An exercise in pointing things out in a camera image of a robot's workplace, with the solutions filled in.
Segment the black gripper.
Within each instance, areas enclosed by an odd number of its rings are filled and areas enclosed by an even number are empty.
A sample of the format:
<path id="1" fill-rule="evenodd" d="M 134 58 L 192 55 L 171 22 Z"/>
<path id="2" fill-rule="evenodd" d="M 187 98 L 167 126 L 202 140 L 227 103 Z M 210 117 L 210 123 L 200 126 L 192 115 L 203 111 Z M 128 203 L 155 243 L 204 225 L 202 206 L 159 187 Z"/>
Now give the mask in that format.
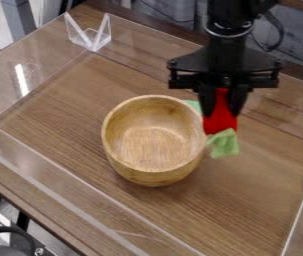
<path id="1" fill-rule="evenodd" d="M 210 37 L 206 46 L 167 62 L 168 88 L 198 91 L 202 113 L 212 115 L 216 103 L 216 88 L 228 90 L 228 110 L 236 117 L 243 109 L 251 89 L 277 88 L 282 62 L 246 47 L 246 38 L 254 23 L 239 27 L 223 27 L 208 22 L 204 32 Z"/>

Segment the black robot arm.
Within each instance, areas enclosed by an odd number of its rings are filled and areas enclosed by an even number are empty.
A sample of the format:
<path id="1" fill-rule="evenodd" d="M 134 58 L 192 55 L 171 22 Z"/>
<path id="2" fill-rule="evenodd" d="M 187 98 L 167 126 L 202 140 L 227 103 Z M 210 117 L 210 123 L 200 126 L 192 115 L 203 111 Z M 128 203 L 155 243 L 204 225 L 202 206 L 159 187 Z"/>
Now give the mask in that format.
<path id="1" fill-rule="evenodd" d="M 190 89 L 198 94 L 203 115 L 216 109 L 218 91 L 227 91 L 227 110 L 236 116 L 248 93 L 279 84 L 282 61 L 246 47 L 255 20 L 264 17 L 282 29 L 270 13 L 278 0 L 207 0 L 204 32 L 208 44 L 168 60 L 168 87 Z"/>

